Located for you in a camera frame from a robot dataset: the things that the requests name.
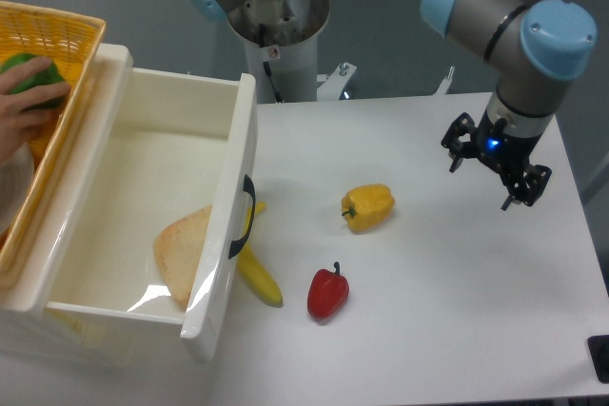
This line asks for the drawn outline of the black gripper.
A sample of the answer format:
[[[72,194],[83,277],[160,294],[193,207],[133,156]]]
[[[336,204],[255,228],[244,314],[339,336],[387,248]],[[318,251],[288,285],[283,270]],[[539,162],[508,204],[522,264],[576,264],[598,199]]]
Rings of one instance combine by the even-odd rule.
[[[553,117],[517,111],[494,92],[478,127],[464,112],[442,137],[441,145],[451,159],[449,171],[454,173],[465,159],[480,158],[500,175],[508,192],[501,205],[503,211],[511,204],[532,206],[542,196],[552,169],[530,164],[529,158]]]

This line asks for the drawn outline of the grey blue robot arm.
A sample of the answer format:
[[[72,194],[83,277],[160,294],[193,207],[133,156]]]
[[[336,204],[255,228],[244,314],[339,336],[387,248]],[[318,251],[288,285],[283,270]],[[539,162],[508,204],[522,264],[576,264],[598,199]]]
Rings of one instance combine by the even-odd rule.
[[[190,0],[241,38],[263,103],[308,102],[320,94],[317,38],[329,0]],[[442,146],[453,166],[475,159],[495,172],[507,204],[534,204],[551,176],[530,155],[571,83],[584,72],[597,26],[561,0],[421,0],[434,31],[477,54],[500,79],[479,121],[460,115]]]

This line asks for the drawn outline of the person's hand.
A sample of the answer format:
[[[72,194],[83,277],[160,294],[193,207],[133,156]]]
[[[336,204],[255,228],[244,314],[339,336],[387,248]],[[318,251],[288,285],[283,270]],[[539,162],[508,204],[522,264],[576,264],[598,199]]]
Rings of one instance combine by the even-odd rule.
[[[70,93],[70,85],[65,81],[11,93],[20,83],[47,70],[51,64],[49,57],[37,56],[1,74],[1,163],[34,138],[55,114],[50,108],[32,107]]]

